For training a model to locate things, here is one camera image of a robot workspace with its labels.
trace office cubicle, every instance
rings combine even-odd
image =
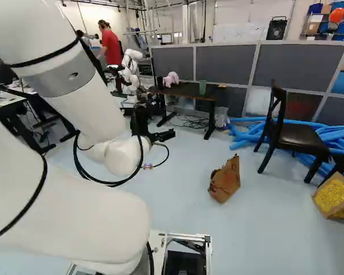
[[[152,48],[156,76],[175,71],[182,80],[226,84],[217,105],[230,116],[247,113],[247,98],[268,91],[271,79],[288,90],[286,118],[344,124],[344,95],[331,93],[344,63],[344,42],[256,41]]]

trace brown paper bag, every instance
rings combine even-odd
[[[212,172],[208,192],[215,200],[224,203],[240,186],[240,157],[235,154],[221,169]]]
[[[344,219],[344,176],[336,172],[313,194],[312,199],[327,219]]]

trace man in red shirt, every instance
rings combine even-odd
[[[121,46],[117,35],[111,30],[110,23],[105,20],[98,21],[99,30],[102,33],[102,48],[97,58],[105,55],[107,63],[110,65],[121,65]]]

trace green cup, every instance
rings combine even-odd
[[[204,95],[206,92],[206,80],[199,81],[199,93],[200,95]]]

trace desk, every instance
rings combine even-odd
[[[1,92],[0,96],[3,97],[0,99],[0,121],[13,135],[22,136],[28,146],[39,154],[43,154],[55,147],[54,144],[51,144],[42,148],[33,138],[32,133],[25,127],[23,122],[17,116],[17,108],[27,101],[26,98],[6,92]]]
[[[191,99],[201,99],[207,100],[210,102],[210,110],[209,110],[209,128],[206,132],[204,139],[208,140],[215,129],[215,103],[218,98],[218,92],[225,88],[219,88],[216,84],[207,84],[206,91],[204,95],[201,95],[199,92],[199,83],[193,82],[181,82],[178,85],[173,85],[171,88],[164,88],[160,90],[158,87],[153,86],[149,89],[151,93],[157,93],[161,95],[161,108],[164,110],[164,114],[162,120],[157,124],[158,127],[162,126],[165,122],[170,120],[174,117],[177,113],[172,112],[169,115],[166,113],[166,102],[165,102],[165,95],[170,96],[183,96],[188,97]]]
[[[5,87],[6,91],[17,96],[25,97],[29,100],[30,105],[33,107],[35,113],[37,114],[38,118],[41,120],[38,123],[33,125],[34,128],[44,127],[45,124],[49,125],[50,123],[54,122],[57,119],[61,119],[63,125],[68,131],[68,134],[63,136],[60,139],[60,142],[64,142],[68,139],[71,139],[76,135],[76,129],[73,124],[70,123],[65,117],[59,114],[54,108],[52,108],[42,97],[38,95],[38,93],[33,88],[23,88],[20,86],[15,86],[15,84],[11,84]],[[43,111],[47,111],[51,113],[53,116],[46,117]]]

